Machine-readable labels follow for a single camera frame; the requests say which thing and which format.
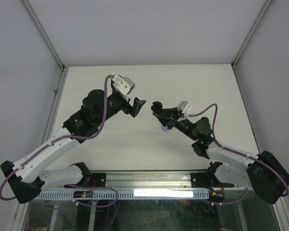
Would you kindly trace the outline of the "lilac charging case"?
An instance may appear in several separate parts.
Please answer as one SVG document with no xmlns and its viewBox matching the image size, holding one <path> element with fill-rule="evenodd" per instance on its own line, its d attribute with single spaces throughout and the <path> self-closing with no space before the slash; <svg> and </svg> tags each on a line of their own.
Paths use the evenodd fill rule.
<svg viewBox="0 0 289 231">
<path fill-rule="evenodd" d="M 165 131 L 165 132 L 168 132 L 168 131 L 169 131 L 169 129 L 168 129 L 167 127 L 164 127 L 164 126 L 161 126 L 161 129 L 162 129 L 163 131 Z"/>
</svg>

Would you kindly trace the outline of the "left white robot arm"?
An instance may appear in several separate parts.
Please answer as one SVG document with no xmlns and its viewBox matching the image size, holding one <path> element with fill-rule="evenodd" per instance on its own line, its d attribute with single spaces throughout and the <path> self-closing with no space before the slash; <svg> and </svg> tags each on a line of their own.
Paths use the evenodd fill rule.
<svg viewBox="0 0 289 231">
<path fill-rule="evenodd" d="M 1 164 L 0 168 L 15 199 L 24 204 L 35 199 L 42 191 L 58 186 L 92 186 L 92 173 L 83 162 L 59 170 L 46 168 L 86 139 L 96 137 L 105 121 L 119 111 L 136 117 L 145 103 L 146 100 L 135 98 L 133 105 L 130 105 L 130 101 L 115 90 L 110 96 L 103 90 L 89 92 L 82 100 L 80 110 L 65 121 L 52 138 L 25 158 Z"/>
</svg>

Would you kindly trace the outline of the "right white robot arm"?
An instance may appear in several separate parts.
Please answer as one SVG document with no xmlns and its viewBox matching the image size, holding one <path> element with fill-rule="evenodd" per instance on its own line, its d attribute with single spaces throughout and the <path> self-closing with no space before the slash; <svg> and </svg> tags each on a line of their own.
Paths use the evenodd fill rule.
<svg viewBox="0 0 289 231">
<path fill-rule="evenodd" d="M 151 110 L 165 129 L 177 129 L 193 140 L 191 146 L 198 156 L 213 161 L 206 170 L 206 182 L 210 186 L 238 185 L 252 190 L 269 204 L 289 195 L 289 173 L 271 152 L 251 153 L 221 143 L 215 137 L 215 122 L 207 117 L 195 123 L 190 121 L 191 105 L 187 102 L 174 108 L 153 102 Z"/>
</svg>

